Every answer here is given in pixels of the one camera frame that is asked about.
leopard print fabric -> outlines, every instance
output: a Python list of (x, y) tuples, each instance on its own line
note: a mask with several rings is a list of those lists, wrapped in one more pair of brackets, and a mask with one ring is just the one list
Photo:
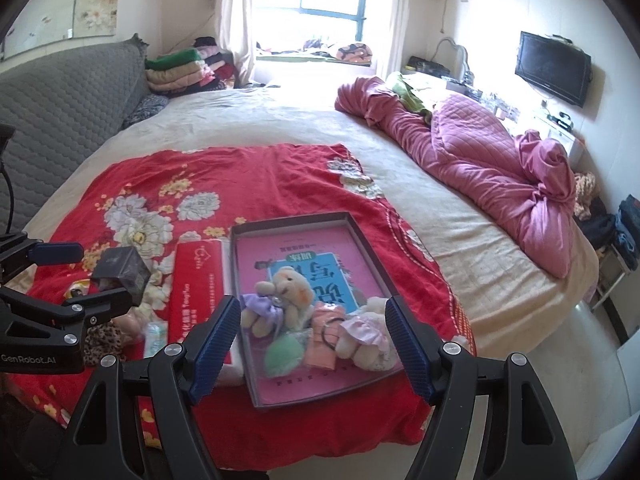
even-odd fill
[(87, 329), (84, 339), (84, 365), (95, 367), (108, 354), (122, 358), (122, 331), (110, 321)]

white curtain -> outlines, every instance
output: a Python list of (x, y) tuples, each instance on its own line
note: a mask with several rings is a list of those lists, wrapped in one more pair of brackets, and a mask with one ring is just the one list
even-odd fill
[(216, 0), (214, 26), (220, 47), (234, 53), (240, 83), (249, 82), (255, 63), (253, 0)]
[(402, 66), (409, 22), (409, 0), (367, 0), (363, 41), (373, 51), (376, 75), (383, 80)]

tv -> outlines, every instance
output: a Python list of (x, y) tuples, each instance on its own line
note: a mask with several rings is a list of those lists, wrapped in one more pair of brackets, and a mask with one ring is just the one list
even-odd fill
[(582, 108), (591, 80), (591, 56), (562, 41), (522, 32), (516, 75)]

screw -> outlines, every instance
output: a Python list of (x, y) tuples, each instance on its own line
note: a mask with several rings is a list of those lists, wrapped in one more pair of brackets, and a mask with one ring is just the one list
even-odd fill
[(458, 343), (445, 343), (442, 348), (449, 355), (458, 355), (462, 352), (462, 348)]
[(167, 355), (178, 355), (182, 352), (182, 346), (178, 345), (178, 343), (173, 343), (164, 348), (164, 353)]
[(524, 366), (527, 364), (527, 358), (522, 354), (513, 354), (511, 356), (511, 361), (513, 361), (513, 364), (518, 366)]
[(114, 355), (105, 355), (102, 359), (100, 359), (100, 364), (105, 368), (113, 366), (116, 364), (116, 357)]

pink comforter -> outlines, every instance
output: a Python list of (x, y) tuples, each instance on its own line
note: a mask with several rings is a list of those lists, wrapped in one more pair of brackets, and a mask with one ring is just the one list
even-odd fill
[(514, 140), (493, 114), (456, 93), (438, 103), (429, 130), (377, 77), (343, 85), (335, 108), (382, 129), (421, 168), (472, 199), (542, 269), (567, 276), (575, 183), (559, 143), (533, 130)]

